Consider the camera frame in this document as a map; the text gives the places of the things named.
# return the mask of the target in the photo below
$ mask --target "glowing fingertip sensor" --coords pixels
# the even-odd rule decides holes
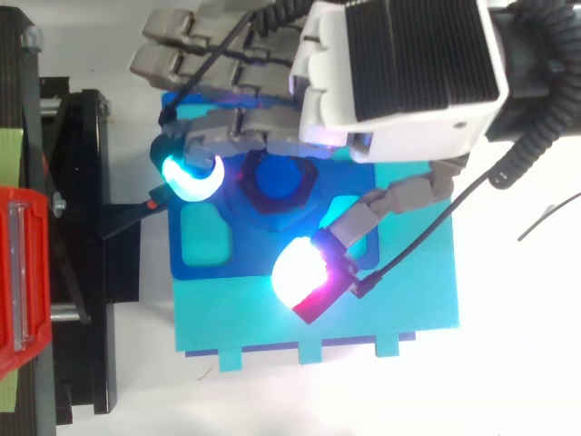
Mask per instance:
[[[173,156],[167,157],[162,164],[162,176],[182,200],[189,203],[202,202],[210,198],[224,181],[224,163],[215,156],[212,172],[204,178],[197,178],[176,162]]]
[[[279,300],[294,308],[328,279],[327,263],[310,238],[292,241],[272,270],[272,289]]]
[[[357,267],[345,256],[345,250],[337,250],[332,238],[321,229],[312,239],[295,239],[272,269],[274,293],[307,324],[317,320],[357,281]]]

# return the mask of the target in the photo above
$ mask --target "screw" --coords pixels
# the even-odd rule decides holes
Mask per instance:
[[[99,112],[102,116],[111,116],[111,102],[109,100],[101,100],[99,103]]]
[[[37,25],[26,27],[22,35],[22,47],[34,55],[38,55],[44,49],[43,29]]]
[[[53,214],[56,218],[63,216],[63,212],[66,210],[66,201],[61,196],[60,193],[54,193],[53,195]]]

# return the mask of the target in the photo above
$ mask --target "red container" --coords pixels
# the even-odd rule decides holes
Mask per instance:
[[[0,187],[0,380],[51,339],[47,199]]]

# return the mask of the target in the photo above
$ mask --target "black wire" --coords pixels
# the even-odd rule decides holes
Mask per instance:
[[[527,236],[529,236],[531,234],[531,232],[533,232],[533,230],[535,230],[540,224],[542,224],[549,216],[551,216],[553,213],[557,212],[559,209],[563,209],[565,206],[567,206],[569,203],[573,202],[574,200],[576,200],[579,197],[581,197],[581,193],[576,193],[571,198],[569,198],[568,200],[565,200],[559,206],[552,209],[550,212],[545,213],[533,225],[531,225],[526,232],[524,232],[523,234],[520,235],[520,237],[518,238],[518,241],[521,243]]]
[[[456,209],[474,192],[477,188],[483,184],[488,177],[490,176],[490,170],[486,171],[480,177],[477,178],[474,183],[472,183],[466,190],[461,193],[456,200],[454,200],[450,206],[446,208],[444,212],[440,214],[436,220],[429,225],[429,227],[420,235],[416,240],[411,243],[408,248],[406,248],[403,252],[398,254],[390,263],[385,265],[380,270],[373,272],[372,274],[368,275],[365,279],[359,282],[357,286],[356,294],[358,297],[362,297],[371,291],[382,279],[385,277],[387,273],[393,270],[396,266],[398,266],[404,259],[406,259],[410,254],[412,254],[421,244],[423,244],[431,234],[433,234],[436,229],[439,228],[441,224],[443,224],[449,216],[456,211]]]
[[[160,126],[164,126],[171,121],[175,121],[177,118],[178,105],[192,91],[193,87],[201,81],[203,75],[206,74],[210,68],[212,68],[212,65],[215,64],[218,58],[223,55],[236,36],[242,32],[244,26],[251,21],[251,19],[254,17],[254,14],[254,12],[249,12],[240,19],[238,24],[230,31],[222,43],[218,45],[216,51],[214,51],[210,57],[204,61],[202,66],[190,78],[188,83],[185,84],[182,89],[180,89],[180,92],[175,96],[175,98],[163,108],[162,112],[160,113]]]

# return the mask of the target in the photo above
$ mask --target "metal rod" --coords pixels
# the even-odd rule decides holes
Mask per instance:
[[[40,114],[41,116],[51,117],[56,116],[58,111],[58,106],[61,105],[60,98],[43,98],[40,101]]]
[[[79,312],[74,304],[52,304],[51,322],[76,322],[81,321]]]

